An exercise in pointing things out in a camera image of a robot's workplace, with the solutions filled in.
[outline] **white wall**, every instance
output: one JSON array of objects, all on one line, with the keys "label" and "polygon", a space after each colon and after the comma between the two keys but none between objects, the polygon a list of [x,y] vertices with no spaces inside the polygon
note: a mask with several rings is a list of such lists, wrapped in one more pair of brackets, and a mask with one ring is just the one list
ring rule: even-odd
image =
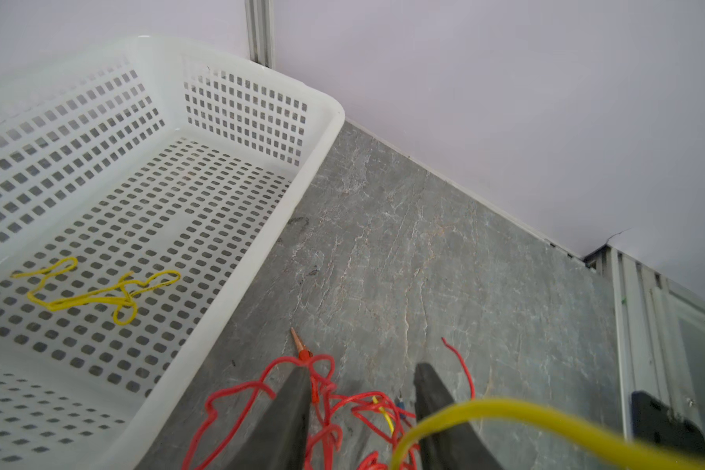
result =
[{"label": "white wall", "polygon": [[244,0],[0,0],[0,76],[139,34],[197,39],[248,57]]},{"label": "white wall", "polygon": [[584,256],[705,297],[705,0],[275,0],[278,69]]}]

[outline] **red wire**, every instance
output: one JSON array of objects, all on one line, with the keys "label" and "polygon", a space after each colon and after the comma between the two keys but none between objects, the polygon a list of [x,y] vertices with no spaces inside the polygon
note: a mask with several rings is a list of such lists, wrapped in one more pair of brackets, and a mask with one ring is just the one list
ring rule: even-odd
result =
[{"label": "red wire", "polygon": [[[465,360],[462,359],[460,353],[452,345],[447,343],[446,339],[442,338],[441,340],[443,341],[446,347],[448,347],[452,352],[457,355],[457,359],[462,365],[462,368],[465,371],[465,375],[468,377],[468,382],[470,383],[470,398],[474,400],[475,386],[473,385],[473,378],[470,376],[470,371],[468,371],[468,366],[465,364]],[[321,375],[318,371],[316,371],[315,368],[316,362],[323,360],[329,361],[329,371],[326,373],[326,375]],[[271,390],[271,388],[269,388],[269,386],[266,385],[266,383],[264,383],[264,381],[276,365],[284,362],[291,362],[292,364],[301,367],[308,367],[310,369],[311,380],[316,382],[320,394],[320,399],[323,404],[323,415],[319,409],[319,405],[317,403],[313,404],[313,409],[315,411],[316,418],[318,419],[319,424],[321,425],[321,430],[316,434],[309,436],[308,438],[306,446],[306,455],[304,460],[304,468],[306,470],[313,470],[310,465],[311,458],[313,457],[313,448],[319,443],[321,443],[322,445],[322,452],[324,455],[324,469],[332,469],[332,465],[334,464],[334,451],[336,450],[338,452],[340,450],[342,446],[343,433],[342,428],[340,428],[336,424],[333,424],[331,422],[331,419],[334,416],[334,413],[339,411],[339,409],[342,409],[345,405],[354,404],[355,406],[350,409],[352,415],[361,420],[368,428],[371,429],[371,431],[375,432],[390,446],[392,446],[392,451],[394,451],[395,447],[397,446],[397,444],[399,444],[399,441],[405,434],[403,424],[409,428],[413,427],[405,417],[415,419],[416,416],[410,411],[405,411],[397,407],[394,401],[382,392],[365,392],[352,396],[335,394],[334,391],[337,390],[337,384],[331,381],[331,375],[334,373],[334,359],[328,354],[319,354],[317,356],[310,357],[307,360],[298,360],[294,357],[279,357],[272,361],[266,367],[266,369],[264,369],[258,381],[245,382],[235,387],[217,390],[216,392],[212,393],[207,397],[205,406],[207,411],[207,419],[204,420],[204,422],[198,427],[196,433],[193,435],[191,443],[188,446],[188,452],[186,453],[186,457],[183,459],[183,465],[181,467],[181,470],[188,470],[190,468],[191,461],[193,460],[193,456],[196,453],[199,441],[206,433],[207,429],[212,425],[212,423],[214,423],[214,421],[216,421],[216,418],[218,417],[218,413],[213,406],[214,400],[223,398],[225,396],[234,395],[235,393],[239,393],[246,389],[253,389],[253,392],[251,394],[250,399],[248,400],[248,403],[246,404],[246,407],[243,409],[243,412],[240,413],[240,416],[235,421],[235,425],[233,425],[229,434],[227,434],[227,437],[225,437],[225,439],[222,440],[219,446],[217,446],[216,449],[214,449],[214,451],[209,454],[209,456],[207,456],[204,462],[196,466],[195,470],[203,470],[204,468],[206,468],[207,465],[212,463],[214,459],[216,459],[216,456],[218,456],[219,453],[224,450],[227,444],[229,444],[230,440],[235,437],[235,433],[245,420],[251,407],[253,407],[253,403],[259,396],[260,391],[265,392],[267,395],[269,395],[271,399],[274,399],[274,392]],[[373,403],[372,400],[366,400],[371,399],[372,397],[376,397],[379,402]],[[334,406],[331,405],[332,400],[337,401]],[[364,412],[372,412],[378,414],[381,412],[382,409],[393,421],[395,430],[391,436],[385,434],[384,431],[375,426],[369,419],[367,419],[362,414]],[[415,470],[415,450],[419,450],[418,445],[413,445],[407,451],[410,457],[410,462],[405,462],[401,466],[405,470]],[[358,466],[358,470],[386,470],[387,465],[384,463],[379,463],[378,458],[378,451],[372,452],[363,459],[363,461]]]},{"label": "red wire", "polygon": [[462,355],[457,351],[457,348],[452,346],[451,344],[447,343],[447,340],[442,338],[441,339],[444,343],[444,346],[450,348],[451,352],[457,356],[457,359],[459,359],[459,363],[462,364],[462,370],[465,371],[465,375],[468,376],[468,383],[470,383],[470,400],[475,400],[475,385],[473,384],[473,376],[470,375],[470,371],[468,371],[468,365],[465,364],[465,360],[462,359]]}]

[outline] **yellow wire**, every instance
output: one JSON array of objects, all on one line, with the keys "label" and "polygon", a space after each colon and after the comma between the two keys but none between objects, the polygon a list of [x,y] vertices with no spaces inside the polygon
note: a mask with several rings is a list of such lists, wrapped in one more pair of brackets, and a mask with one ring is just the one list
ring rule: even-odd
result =
[{"label": "yellow wire", "polygon": [[[60,268],[64,264],[69,262],[70,264],[62,269],[59,269],[56,271],[57,268]],[[92,303],[99,303],[99,304],[109,304],[113,306],[117,306],[115,311],[113,312],[113,322],[117,325],[125,326],[130,324],[133,321],[133,318],[136,317],[138,314],[138,305],[136,302],[133,300],[133,297],[135,296],[140,296],[141,294],[145,292],[149,292],[154,289],[158,289],[159,287],[164,287],[164,286],[169,286],[170,284],[179,281],[180,279],[180,273],[178,271],[160,271],[153,276],[149,277],[146,280],[125,280],[128,277],[131,277],[133,275],[133,272],[130,271],[120,277],[120,280],[118,281],[117,284],[114,284],[109,287],[105,287],[103,289],[96,289],[90,292],[87,292],[85,294],[81,294],[79,296],[74,296],[74,297],[69,297],[69,298],[59,298],[57,300],[53,300],[51,302],[45,302],[44,300],[38,298],[35,296],[36,293],[38,293],[40,290],[42,290],[47,284],[47,280],[51,279],[52,277],[59,276],[61,274],[64,274],[69,271],[73,271],[76,267],[78,266],[78,259],[75,257],[67,257],[63,258],[57,263],[55,263],[52,266],[49,266],[47,268],[42,268],[38,269],[37,271],[31,271],[31,272],[23,272],[23,273],[17,273],[14,275],[11,275],[10,277],[13,278],[20,278],[20,277],[29,277],[29,276],[36,276],[36,275],[44,275],[40,282],[37,284],[37,287],[34,287],[32,290],[30,290],[26,296],[28,297],[29,300],[34,302],[35,304],[38,304],[40,306],[45,307],[48,311],[60,311],[60,310],[65,310],[67,308],[71,307],[78,307],[78,306],[85,306],[87,304],[92,304]],[[164,282],[160,282],[159,284],[155,284],[153,286],[150,286],[151,282],[155,279],[157,279],[160,276],[163,275],[173,275],[175,278],[166,280]],[[143,287],[143,289],[139,290],[134,290],[133,292],[129,293],[128,290],[125,288],[128,285],[135,285],[138,287]],[[116,297],[116,296],[99,296],[99,294],[102,293],[107,293],[113,290],[118,290],[120,289],[123,294],[125,295],[124,297]],[[126,321],[121,321],[118,319],[118,313],[120,313],[120,310],[123,307],[132,307],[133,311],[131,313],[131,316],[126,320]]]},{"label": "yellow wire", "polygon": [[407,450],[423,437],[471,419],[507,418],[566,437],[593,454],[630,470],[705,470],[705,460],[658,447],[626,442],[620,436],[551,408],[512,399],[485,399],[451,405],[424,419],[400,441],[389,470],[398,470]]},{"label": "yellow wire", "polygon": [[[375,396],[372,396],[371,399],[374,400],[375,404],[379,402],[378,400],[376,400]],[[394,425],[394,423],[392,423],[392,419],[389,417],[389,413],[387,413],[386,410],[384,410],[383,406],[379,408],[379,411],[381,411],[381,414],[383,414],[384,417],[386,418],[386,423],[389,425],[389,431],[392,434],[394,434],[395,433],[395,425]]]}]

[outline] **gray stone surface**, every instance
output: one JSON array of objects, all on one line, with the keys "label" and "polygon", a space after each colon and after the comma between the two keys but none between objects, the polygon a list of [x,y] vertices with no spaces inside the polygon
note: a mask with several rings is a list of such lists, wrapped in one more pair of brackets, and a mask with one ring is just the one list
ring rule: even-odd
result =
[{"label": "gray stone surface", "polygon": [[[479,396],[530,400],[621,428],[607,281],[348,123],[139,468],[179,466],[206,397],[294,355],[290,326],[312,351],[334,356],[345,394],[381,390],[412,409],[414,367],[428,361],[466,400],[444,336],[465,356]],[[287,373],[268,382],[276,390]],[[247,395],[220,403],[196,461],[226,435]],[[258,401],[211,468],[226,465],[267,403]],[[345,437],[336,468],[355,468],[372,450],[388,461],[383,441],[352,415],[340,413],[338,423]],[[507,469],[602,466],[535,428],[475,426]]]}]

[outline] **basket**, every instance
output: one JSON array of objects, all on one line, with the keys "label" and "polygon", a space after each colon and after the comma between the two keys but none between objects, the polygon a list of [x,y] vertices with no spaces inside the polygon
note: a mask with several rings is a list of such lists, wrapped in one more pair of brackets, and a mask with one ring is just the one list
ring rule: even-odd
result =
[{"label": "basket", "polygon": [[[201,43],[140,36],[0,81],[0,468],[132,468],[344,121],[335,99]],[[177,270],[136,299],[38,296]]]}]

